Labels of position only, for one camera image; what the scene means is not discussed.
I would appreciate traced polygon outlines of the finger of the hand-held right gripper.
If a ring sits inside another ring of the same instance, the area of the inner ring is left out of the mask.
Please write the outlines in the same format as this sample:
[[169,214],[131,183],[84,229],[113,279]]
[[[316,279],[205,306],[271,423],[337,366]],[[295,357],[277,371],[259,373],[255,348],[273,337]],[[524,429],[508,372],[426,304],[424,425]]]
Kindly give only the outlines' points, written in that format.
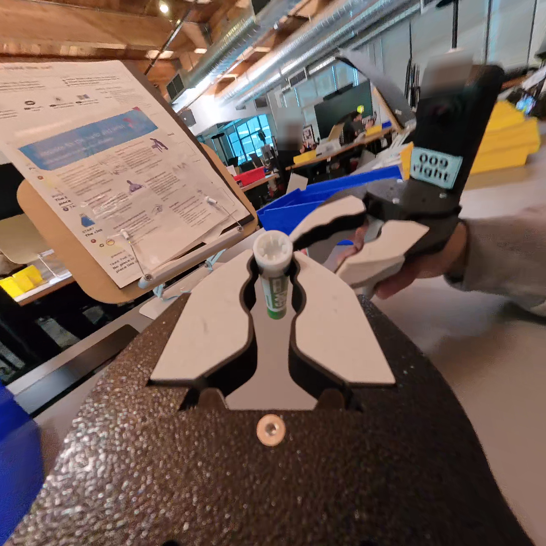
[[375,289],[381,281],[400,271],[406,253],[423,238],[429,228],[413,221],[388,221],[379,235],[365,242],[358,253],[347,257],[336,276],[352,289]]
[[366,216],[363,201],[353,195],[325,202],[300,221],[289,239],[295,251],[318,243],[334,247],[348,240],[365,223]]

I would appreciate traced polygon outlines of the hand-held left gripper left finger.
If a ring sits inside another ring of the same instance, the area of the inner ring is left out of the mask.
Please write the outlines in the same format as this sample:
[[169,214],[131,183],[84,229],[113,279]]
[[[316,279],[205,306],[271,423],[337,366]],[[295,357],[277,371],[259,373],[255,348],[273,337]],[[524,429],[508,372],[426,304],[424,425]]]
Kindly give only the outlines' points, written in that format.
[[257,369],[251,310],[258,269],[248,249],[192,290],[150,376],[157,386],[215,388],[228,396]]

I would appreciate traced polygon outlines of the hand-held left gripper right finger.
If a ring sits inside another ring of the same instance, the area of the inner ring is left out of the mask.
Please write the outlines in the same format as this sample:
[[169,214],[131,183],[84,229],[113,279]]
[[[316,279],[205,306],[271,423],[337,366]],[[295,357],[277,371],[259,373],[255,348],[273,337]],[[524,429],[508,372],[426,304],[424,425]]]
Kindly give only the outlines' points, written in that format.
[[289,277],[294,383],[315,399],[326,390],[351,399],[360,388],[393,387],[394,374],[353,290],[301,252],[293,255]]

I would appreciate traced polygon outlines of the blue plastic bin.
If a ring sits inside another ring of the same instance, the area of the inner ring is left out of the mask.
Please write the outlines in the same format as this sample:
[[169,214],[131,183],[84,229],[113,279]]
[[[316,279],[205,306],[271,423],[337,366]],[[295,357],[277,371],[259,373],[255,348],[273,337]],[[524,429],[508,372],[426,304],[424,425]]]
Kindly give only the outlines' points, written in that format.
[[258,219],[265,230],[279,230],[286,235],[311,212],[334,194],[384,179],[400,179],[399,166],[382,167],[361,174],[351,174],[337,179],[316,182],[304,190],[295,189],[270,202],[257,211]]

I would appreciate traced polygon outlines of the green whiteboard marker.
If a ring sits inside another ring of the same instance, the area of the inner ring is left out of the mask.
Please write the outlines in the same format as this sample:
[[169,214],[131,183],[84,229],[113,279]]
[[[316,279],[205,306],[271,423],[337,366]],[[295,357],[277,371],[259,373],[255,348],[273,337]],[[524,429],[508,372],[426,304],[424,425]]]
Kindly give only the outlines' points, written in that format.
[[259,270],[267,314],[271,319],[282,319],[287,309],[293,244],[283,232],[269,230],[256,238],[252,250]]

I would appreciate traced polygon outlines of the grey desk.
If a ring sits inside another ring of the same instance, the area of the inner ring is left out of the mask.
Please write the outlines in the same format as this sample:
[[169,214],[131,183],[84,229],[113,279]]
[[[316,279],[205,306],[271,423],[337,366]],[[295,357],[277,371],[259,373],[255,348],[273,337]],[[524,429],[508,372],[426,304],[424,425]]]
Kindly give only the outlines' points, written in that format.
[[[462,215],[511,215],[545,204],[545,164],[468,181]],[[443,278],[419,280],[373,303],[425,353],[457,396],[503,495],[536,545],[545,545],[545,321],[507,300],[461,292]],[[273,355],[258,353],[255,375],[227,401],[232,409],[310,409],[313,399]],[[36,418],[45,470],[102,371]]]

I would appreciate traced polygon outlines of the person's right hand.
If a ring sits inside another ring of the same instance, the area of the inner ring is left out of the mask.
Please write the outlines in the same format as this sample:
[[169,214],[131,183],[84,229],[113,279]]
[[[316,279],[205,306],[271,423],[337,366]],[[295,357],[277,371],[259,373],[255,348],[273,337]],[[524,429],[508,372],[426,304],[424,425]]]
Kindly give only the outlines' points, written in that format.
[[394,275],[375,286],[375,296],[387,299],[410,286],[417,279],[440,276],[460,277],[466,268],[468,228],[459,222],[445,247],[433,255],[414,258],[404,263]]

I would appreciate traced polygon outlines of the stack of yellow bins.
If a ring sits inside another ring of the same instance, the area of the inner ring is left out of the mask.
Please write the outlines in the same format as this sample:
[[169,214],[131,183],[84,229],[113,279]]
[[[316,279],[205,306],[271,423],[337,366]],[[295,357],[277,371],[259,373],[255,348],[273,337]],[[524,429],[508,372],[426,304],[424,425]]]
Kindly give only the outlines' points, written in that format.
[[529,155],[541,146],[541,135],[535,118],[526,117],[506,100],[495,104],[481,141],[471,174],[526,164]]

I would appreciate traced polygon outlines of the wooden work table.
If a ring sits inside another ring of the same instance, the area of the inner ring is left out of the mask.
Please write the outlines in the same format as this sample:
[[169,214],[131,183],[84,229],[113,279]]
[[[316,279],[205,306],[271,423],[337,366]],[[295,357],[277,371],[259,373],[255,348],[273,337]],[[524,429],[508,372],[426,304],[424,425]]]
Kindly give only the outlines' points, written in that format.
[[309,167],[309,166],[318,164],[318,163],[323,162],[323,161],[330,161],[334,157],[339,156],[340,154],[351,151],[351,150],[353,150],[355,148],[358,148],[358,147],[361,147],[361,146],[366,146],[366,145],[368,145],[368,144],[370,144],[370,143],[372,143],[374,141],[381,140],[386,135],[388,135],[388,134],[390,134],[390,133],[392,133],[394,131],[395,131],[394,127],[391,126],[391,127],[384,128],[379,132],[372,133],[371,135],[366,134],[364,137],[358,138],[357,140],[353,141],[351,144],[342,146],[338,150],[335,150],[335,151],[333,151],[331,153],[321,154],[321,155],[318,155],[315,158],[312,158],[310,160],[295,163],[295,164],[293,164],[293,165],[291,165],[289,167],[286,167],[285,171],[291,171],[291,170],[294,170],[294,169],[297,169],[297,168]]

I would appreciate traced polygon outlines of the black backed document stand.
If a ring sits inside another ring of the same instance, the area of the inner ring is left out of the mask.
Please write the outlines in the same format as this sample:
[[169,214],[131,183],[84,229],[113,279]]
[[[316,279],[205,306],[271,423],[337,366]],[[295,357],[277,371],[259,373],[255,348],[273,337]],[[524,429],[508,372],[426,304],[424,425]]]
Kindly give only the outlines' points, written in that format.
[[409,106],[404,93],[390,78],[386,77],[370,62],[365,53],[339,48],[335,58],[353,67],[370,81],[395,131],[402,133],[415,130],[415,114]]

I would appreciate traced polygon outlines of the red plastic bin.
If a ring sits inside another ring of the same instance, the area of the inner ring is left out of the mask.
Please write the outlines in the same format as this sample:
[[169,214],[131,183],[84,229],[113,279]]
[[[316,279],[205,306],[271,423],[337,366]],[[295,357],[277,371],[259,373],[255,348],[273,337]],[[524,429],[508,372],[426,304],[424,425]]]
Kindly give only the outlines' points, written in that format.
[[248,171],[242,171],[240,174],[234,176],[234,180],[240,187],[247,187],[256,181],[262,180],[265,174],[264,167],[257,167]]

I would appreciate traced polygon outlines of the black monitor screen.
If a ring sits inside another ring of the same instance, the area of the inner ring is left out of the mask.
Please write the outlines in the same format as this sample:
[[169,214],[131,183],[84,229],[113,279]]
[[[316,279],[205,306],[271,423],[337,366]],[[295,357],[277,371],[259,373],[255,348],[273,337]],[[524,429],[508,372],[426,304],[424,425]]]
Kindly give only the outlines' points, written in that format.
[[344,122],[347,116],[353,112],[362,114],[363,118],[372,116],[373,106],[369,80],[322,101],[314,106],[314,109],[321,140],[329,136],[333,126]]

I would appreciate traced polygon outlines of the large window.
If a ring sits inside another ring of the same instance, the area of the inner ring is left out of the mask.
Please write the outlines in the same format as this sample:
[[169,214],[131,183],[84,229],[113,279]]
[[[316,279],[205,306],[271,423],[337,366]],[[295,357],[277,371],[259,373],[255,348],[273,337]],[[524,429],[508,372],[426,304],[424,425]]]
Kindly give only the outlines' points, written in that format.
[[237,158],[238,164],[250,161],[252,154],[261,157],[261,148],[274,143],[266,114],[237,120],[224,128],[224,136],[231,156]]

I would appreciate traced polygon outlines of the small yellow bins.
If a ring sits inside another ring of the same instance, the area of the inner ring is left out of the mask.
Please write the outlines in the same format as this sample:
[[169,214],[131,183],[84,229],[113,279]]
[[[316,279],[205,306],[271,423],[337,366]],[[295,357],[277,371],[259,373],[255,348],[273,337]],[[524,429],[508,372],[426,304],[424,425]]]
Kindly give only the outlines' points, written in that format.
[[12,275],[1,279],[1,288],[13,299],[26,294],[44,283],[44,278],[35,265],[28,265]]

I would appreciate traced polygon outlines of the silver ventilation duct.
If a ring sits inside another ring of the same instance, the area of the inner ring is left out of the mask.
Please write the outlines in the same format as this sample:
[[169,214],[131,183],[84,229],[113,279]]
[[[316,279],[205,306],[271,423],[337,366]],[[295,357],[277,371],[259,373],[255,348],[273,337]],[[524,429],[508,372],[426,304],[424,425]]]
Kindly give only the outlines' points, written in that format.
[[239,106],[281,84],[292,73],[414,1],[335,1],[265,55],[216,97]]
[[260,41],[299,1],[251,1],[249,9],[208,49],[191,71],[184,73],[184,90],[214,84],[250,46]]

